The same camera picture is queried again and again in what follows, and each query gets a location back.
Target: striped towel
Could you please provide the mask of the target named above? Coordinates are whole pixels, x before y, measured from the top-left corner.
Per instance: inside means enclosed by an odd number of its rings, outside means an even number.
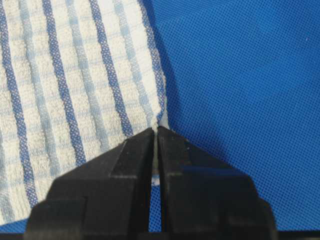
[[[140,0],[0,0],[0,225],[158,124],[165,79]]]

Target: blue stripe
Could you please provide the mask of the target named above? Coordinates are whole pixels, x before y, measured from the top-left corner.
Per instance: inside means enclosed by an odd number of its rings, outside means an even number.
[[[19,138],[20,161],[23,168],[24,188],[28,202],[30,204],[30,207],[32,208],[38,203],[38,197],[35,187],[34,172],[30,163],[27,144],[27,129],[25,124],[24,113],[21,105],[16,77],[11,63],[11,53],[8,39],[8,26],[2,0],[0,0],[0,23],[0,44],[2,49],[2,64],[5,69],[7,87],[11,94],[12,108],[14,118],[16,121],[17,135]]]
[[[132,41],[130,29],[128,26],[124,5],[120,0],[113,0],[113,3],[114,3],[115,12],[119,18],[120,31],[124,38],[125,51],[126,51],[128,60],[130,61],[133,81],[139,94],[139,103],[143,108],[147,125],[151,126],[151,119],[154,116],[154,112],[152,111],[145,87],[142,83],[140,66],[136,59],[136,52],[135,52],[134,44]]]
[[[108,75],[109,86],[111,87],[112,93],[113,93],[115,109],[120,116],[122,131],[124,135],[126,137],[131,137],[134,133],[133,133],[132,126],[130,124],[130,121],[126,112],[124,100],[122,98],[122,94],[120,91],[116,70],[114,67],[114,63],[112,61],[110,49],[107,42],[105,28],[102,23],[100,9],[99,9],[97,0],[89,0],[89,1],[90,1],[91,11],[92,11],[92,17],[93,17],[96,31],[97,31],[98,42],[101,46],[102,60]]]
[[[156,84],[156,92],[158,95],[159,105],[161,107],[161,111],[156,116],[158,123],[160,122],[164,112],[165,112],[165,85],[164,78],[161,69],[160,57],[155,44],[155,38],[153,30],[150,26],[150,22],[148,19],[146,8],[142,2],[142,0],[138,0],[141,12],[142,12],[142,21],[147,34],[147,44],[150,50],[151,59],[152,59],[152,68],[155,75],[155,84]]]
[[[104,121],[102,118],[101,110],[100,110],[95,92],[92,91],[92,89],[94,89],[95,86],[89,73],[87,55],[85,52],[82,36],[79,29],[77,13],[74,7],[74,0],[65,0],[65,4],[67,6],[69,23],[72,26],[71,27],[72,40],[75,46],[75,51],[78,59],[78,67],[81,69],[84,88],[90,104],[90,113],[92,116],[94,116],[93,119],[94,119],[96,134],[101,143],[100,149],[104,153],[110,148],[108,135],[105,129]]]
[[[22,26],[23,26],[23,35],[25,36],[24,42],[26,45],[26,58],[28,59],[30,68],[31,68],[30,69],[31,80],[33,83],[34,91],[35,91],[36,106],[40,114],[41,127],[44,132],[45,148],[49,156],[50,175],[52,177],[56,177],[60,175],[61,171],[60,171],[60,165],[59,165],[59,161],[56,153],[55,138],[53,135],[53,129],[50,121],[50,116],[47,110],[47,106],[46,104],[44,104],[44,99],[45,99],[44,92],[40,82],[38,66],[35,61],[35,47],[32,42],[32,39],[30,37],[26,37],[26,36],[32,36],[32,33],[33,33],[26,0],[20,1],[20,16],[21,16],[21,20],[23,21]]]
[[[46,18],[46,27],[49,36],[49,49],[52,57],[52,64],[61,100],[63,101],[66,121],[70,129],[71,144],[75,151],[75,165],[80,166],[86,162],[84,147],[79,133],[75,111],[72,106],[68,85],[66,82],[64,67],[62,64],[59,45],[57,40],[56,22],[53,16],[50,0],[42,0],[43,12]]]
[[[88,21],[92,21],[92,16],[80,16],[79,19],[83,22],[88,22]],[[69,20],[67,20],[66,22],[64,23],[61,23],[60,25],[56,25],[55,27],[57,29],[63,29],[63,28],[68,28],[70,26],[70,22]],[[134,29],[137,29],[138,27],[140,27],[140,24],[136,24],[136,25],[133,25],[130,27],[130,29],[133,31]],[[31,38],[31,37],[36,37],[36,36],[40,36],[44,33],[47,33],[47,28],[40,28],[38,29],[37,31],[34,31],[32,33],[32,35],[28,35],[27,37],[28,38]],[[118,31],[114,31],[114,32],[111,32],[108,36],[109,39],[111,38],[117,38],[118,36],[121,35],[121,32],[118,32]],[[24,35],[23,34],[13,34],[13,35],[10,35],[10,38],[9,40],[10,41],[19,41],[19,40],[23,40],[24,39]]]
[[[0,131],[0,211],[5,223],[15,220],[15,214],[11,206],[8,194],[8,182],[6,176],[5,154],[3,149],[2,134]]]

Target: blue mesh fabric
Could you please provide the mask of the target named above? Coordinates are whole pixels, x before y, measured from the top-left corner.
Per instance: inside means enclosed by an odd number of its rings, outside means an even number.
[[[24,233],[27,219],[0,226],[0,233]]]
[[[252,176],[279,230],[319,230],[320,1],[144,5],[170,127]]]
[[[149,232],[161,232],[160,186],[152,186],[149,212]]]

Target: black clamp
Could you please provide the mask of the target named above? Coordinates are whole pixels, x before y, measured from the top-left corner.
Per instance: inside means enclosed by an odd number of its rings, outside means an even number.
[[[149,233],[151,128],[58,177],[36,205],[24,240],[276,240],[269,204],[251,178],[174,132],[157,135],[162,232]],[[281,239],[320,239],[281,233]]]

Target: towel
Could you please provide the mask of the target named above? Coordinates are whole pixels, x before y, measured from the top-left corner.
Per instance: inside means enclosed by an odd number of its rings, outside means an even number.
[[[0,225],[159,124],[165,78],[140,0],[0,0]]]

